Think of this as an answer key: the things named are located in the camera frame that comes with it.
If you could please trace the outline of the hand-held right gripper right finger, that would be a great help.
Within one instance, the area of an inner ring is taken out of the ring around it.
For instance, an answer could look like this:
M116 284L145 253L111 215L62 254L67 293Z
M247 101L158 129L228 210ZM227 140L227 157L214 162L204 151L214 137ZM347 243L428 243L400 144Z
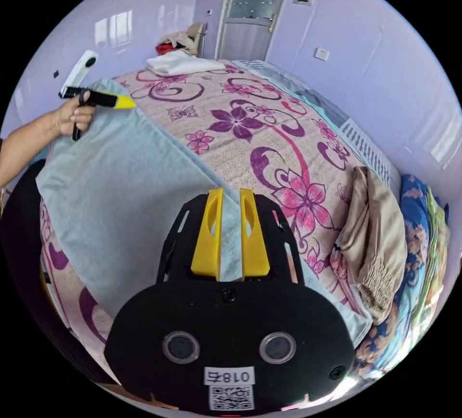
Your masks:
M240 190L243 279L266 277L270 272L257 202L251 189Z

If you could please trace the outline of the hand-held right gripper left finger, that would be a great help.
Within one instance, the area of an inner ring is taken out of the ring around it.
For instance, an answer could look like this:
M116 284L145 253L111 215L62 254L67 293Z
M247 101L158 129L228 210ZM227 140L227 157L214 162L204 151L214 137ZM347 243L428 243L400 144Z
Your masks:
M219 280L223 198L223 188L208 192L191 263L195 276Z

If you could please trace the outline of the person's left hand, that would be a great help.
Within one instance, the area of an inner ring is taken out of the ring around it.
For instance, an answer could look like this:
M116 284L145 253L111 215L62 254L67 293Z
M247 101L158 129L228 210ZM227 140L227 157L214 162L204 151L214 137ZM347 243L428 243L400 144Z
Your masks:
M86 104L90 93L81 93L66 100L54 111L54 123L57 134L60 136L73 135L74 129L85 132L95 114L95 107Z

